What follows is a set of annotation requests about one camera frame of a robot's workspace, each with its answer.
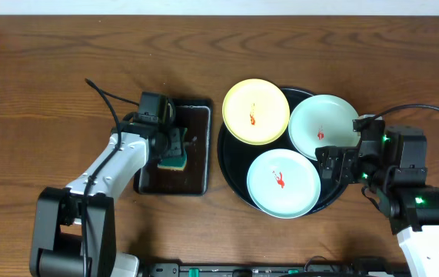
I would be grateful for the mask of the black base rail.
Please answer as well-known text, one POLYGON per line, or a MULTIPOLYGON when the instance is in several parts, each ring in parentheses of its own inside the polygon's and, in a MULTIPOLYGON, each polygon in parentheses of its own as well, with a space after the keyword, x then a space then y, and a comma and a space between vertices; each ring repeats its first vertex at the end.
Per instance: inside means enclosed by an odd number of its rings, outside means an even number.
POLYGON ((275 277, 302 272, 315 276, 369 275, 369 276, 410 276, 408 269, 392 269, 384 265, 311 264, 286 266, 260 265, 179 265, 177 263, 155 263, 145 265, 137 277, 275 277))

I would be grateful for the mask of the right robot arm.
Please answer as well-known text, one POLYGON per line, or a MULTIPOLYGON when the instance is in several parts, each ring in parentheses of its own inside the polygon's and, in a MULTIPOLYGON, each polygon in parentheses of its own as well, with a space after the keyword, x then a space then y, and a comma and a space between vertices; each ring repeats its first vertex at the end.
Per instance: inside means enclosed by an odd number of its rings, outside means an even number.
POLYGON ((439 188, 427 185, 427 139, 410 126, 376 122, 355 147, 316 149, 320 178, 361 183, 388 218, 412 276, 439 276, 439 188))

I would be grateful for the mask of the black rectangular water tray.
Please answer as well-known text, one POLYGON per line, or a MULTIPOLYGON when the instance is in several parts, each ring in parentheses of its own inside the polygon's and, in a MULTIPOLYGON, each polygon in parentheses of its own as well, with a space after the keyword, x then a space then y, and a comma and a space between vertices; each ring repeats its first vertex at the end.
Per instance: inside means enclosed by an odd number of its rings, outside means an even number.
POLYGON ((210 99, 183 98, 175 98, 173 102, 175 125, 187 129, 185 140, 197 137, 195 150, 187 152, 184 171, 159 169, 160 159, 148 162, 135 174, 133 188, 139 194, 201 196, 207 191, 212 102, 210 99))

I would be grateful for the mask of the yellow plate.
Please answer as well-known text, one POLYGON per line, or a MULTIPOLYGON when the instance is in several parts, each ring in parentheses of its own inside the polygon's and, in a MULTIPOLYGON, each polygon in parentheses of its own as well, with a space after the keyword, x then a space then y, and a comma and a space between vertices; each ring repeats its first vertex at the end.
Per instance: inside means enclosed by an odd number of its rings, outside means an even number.
POLYGON ((288 127, 290 113, 279 87, 259 78, 233 85, 222 104, 227 130, 249 145, 266 145, 280 138, 288 127))

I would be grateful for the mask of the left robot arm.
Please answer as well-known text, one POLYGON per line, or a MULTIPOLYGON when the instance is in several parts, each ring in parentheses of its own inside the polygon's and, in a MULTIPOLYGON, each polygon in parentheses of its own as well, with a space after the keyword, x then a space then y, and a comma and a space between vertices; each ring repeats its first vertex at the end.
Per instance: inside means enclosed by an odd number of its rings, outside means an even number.
POLYGON ((150 161, 184 157, 178 112, 136 112, 118 122, 99 157, 63 189, 38 197, 33 276, 137 276, 136 256, 118 252, 115 203, 150 161))

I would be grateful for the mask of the pale green plate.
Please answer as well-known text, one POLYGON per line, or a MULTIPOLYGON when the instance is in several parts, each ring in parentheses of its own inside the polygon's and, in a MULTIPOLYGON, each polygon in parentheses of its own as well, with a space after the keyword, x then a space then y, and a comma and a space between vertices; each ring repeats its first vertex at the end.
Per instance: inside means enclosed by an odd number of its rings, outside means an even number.
POLYGON ((334 95, 315 95, 291 113, 288 134, 293 146, 305 157, 316 161, 315 150, 325 146, 355 147, 359 135, 353 121, 359 117, 354 107, 334 95))

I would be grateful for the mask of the green yellow sponge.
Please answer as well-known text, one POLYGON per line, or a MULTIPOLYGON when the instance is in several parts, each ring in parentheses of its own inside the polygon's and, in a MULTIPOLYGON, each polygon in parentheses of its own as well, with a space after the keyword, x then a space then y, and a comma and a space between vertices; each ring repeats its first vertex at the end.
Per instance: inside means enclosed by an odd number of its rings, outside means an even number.
POLYGON ((185 150, 185 135, 187 129, 182 127, 170 130, 170 147, 161 157, 158 163, 159 169, 184 171, 187 165, 187 152, 185 150))

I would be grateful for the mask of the black round serving tray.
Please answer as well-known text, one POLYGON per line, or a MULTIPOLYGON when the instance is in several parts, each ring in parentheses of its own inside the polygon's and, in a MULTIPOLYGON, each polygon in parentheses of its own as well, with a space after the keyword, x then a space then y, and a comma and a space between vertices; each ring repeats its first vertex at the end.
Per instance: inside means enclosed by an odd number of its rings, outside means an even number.
MULTIPOLYGON (((284 90, 281 88, 280 90, 284 93, 288 100, 291 113, 303 100, 314 96, 311 93, 303 92, 301 90, 292 91, 290 94, 285 94, 284 90)), ((218 137, 218 160, 223 176, 233 190, 256 209, 259 208, 253 203, 253 200, 251 199, 247 189, 246 177, 248 169, 251 163, 259 155, 273 149, 288 149, 300 153, 291 143, 288 134, 288 127, 280 138, 266 145, 249 145, 243 143, 236 139, 227 130, 225 123, 223 123, 223 126, 221 127, 218 137)), ((309 158, 307 159, 313 164, 318 172, 318 161, 314 161, 309 158)), ((330 182, 321 181, 321 194, 318 202, 306 215, 310 215, 325 209, 332 202, 334 202, 344 190, 345 187, 343 185, 336 185, 330 182)))

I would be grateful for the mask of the light blue plate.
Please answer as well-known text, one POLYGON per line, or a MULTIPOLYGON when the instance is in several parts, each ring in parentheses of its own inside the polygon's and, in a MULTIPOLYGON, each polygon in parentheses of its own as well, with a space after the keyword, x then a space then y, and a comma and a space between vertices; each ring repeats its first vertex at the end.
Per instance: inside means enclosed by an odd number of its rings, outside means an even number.
POLYGON ((316 168, 302 154, 288 149, 259 155, 248 169, 246 183, 253 203, 280 219, 308 214, 321 194, 316 168))

